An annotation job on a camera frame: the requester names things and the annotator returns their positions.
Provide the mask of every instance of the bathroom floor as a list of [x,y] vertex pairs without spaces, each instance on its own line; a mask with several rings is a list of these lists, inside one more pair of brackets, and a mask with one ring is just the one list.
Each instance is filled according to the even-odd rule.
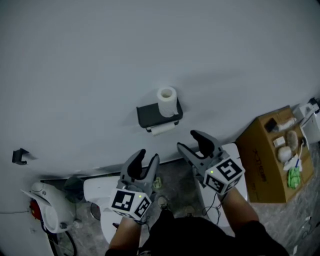
[[[320,222],[320,148],[318,144],[310,147],[314,165],[314,177],[308,185],[300,191],[294,199],[286,204],[252,203],[257,211],[262,224],[267,232],[282,244],[292,254],[297,247],[297,256],[312,256],[318,248],[320,241],[320,227],[315,228]],[[184,208],[193,206],[195,215],[202,215],[201,206],[196,191],[190,166],[184,160],[178,160],[159,167],[159,176],[162,179],[162,188],[157,196],[164,195],[169,200],[169,207],[175,217],[184,216]],[[90,213],[90,203],[77,205],[77,218],[82,220],[82,228],[73,228],[70,234],[74,239],[79,256],[104,256],[108,243],[101,231],[100,221]],[[152,204],[145,216],[150,227],[159,217],[160,210],[157,199]],[[230,228],[223,229],[228,235],[233,232]],[[142,245],[149,236],[147,225],[143,225],[140,244]],[[60,237],[60,246],[70,255],[72,246],[65,235]]]

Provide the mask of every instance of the toilet paper holder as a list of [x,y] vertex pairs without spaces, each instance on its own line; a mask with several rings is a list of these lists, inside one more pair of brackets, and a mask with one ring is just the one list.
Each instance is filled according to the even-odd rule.
[[29,151],[26,151],[23,148],[20,148],[16,151],[13,151],[12,154],[12,163],[20,165],[20,166],[25,166],[27,164],[27,161],[22,161],[22,156],[25,154],[28,154]]
[[184,116],[179,99],[176,101],[176,108],[178,114],[172,117],[164,117],[160,114],[158,103],[136,107],[136,112],[138,115],[138,122],[142,128],[145,128],[148,133],[151,133],[150,127],[163,125],[166,123],[174,122],[175,125],[179,124],[179,120]]

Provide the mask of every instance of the soap bar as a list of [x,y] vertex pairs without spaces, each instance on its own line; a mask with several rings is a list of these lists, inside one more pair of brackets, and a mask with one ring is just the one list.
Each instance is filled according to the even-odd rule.
[[277,147],[280,147],[281,145],[283,145],[283,144],[285,144],[286,143],[286,141],[285,141],[285,138],[283,137],[283,136],[281,136],[281,137],[279,137],[279,138],[277,138],[277,139],[275,139],[274,141],[273,141],[273,144],[274,144],[274,146],[277,148]]

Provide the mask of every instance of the black wall hook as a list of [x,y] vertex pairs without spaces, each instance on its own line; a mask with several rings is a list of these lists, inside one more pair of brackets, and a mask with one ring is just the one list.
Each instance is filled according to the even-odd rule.
[[20,165],[20,166],[25,166],[27,164],[27,161],[22,161],[22,155],[28,154],[28,153],[29,152],[23,148],[20,148],[19,150],[16,150],[16,151],[13,151],[12,163]]

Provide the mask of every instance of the toilet paper roll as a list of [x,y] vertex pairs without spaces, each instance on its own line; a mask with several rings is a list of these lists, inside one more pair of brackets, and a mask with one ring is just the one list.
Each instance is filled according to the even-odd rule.
[[168,86],[160,88],[156,94],[160,114],[165,118],[170,118],[178,114],[177,92]]
[[167,122],[164,124],[156,125],[151,127],[151,133],[153,136],[163,134],[166,131],[173,130],[176,127],[175,122]]

